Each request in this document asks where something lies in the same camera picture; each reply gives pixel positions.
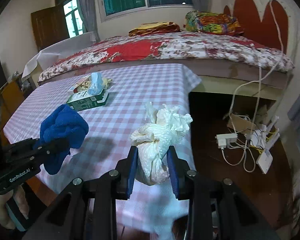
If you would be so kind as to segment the left hand holding gripper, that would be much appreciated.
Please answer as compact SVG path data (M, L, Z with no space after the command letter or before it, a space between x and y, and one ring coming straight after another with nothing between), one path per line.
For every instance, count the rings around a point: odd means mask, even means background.
M18 186L16 190L12 190L6 194L0 195L0 224L6 229L15 229L15 223L8 214L6 203L13 198L19 208L19 211L25 218L28 218L29 206L25 197L25 191L22 186Z

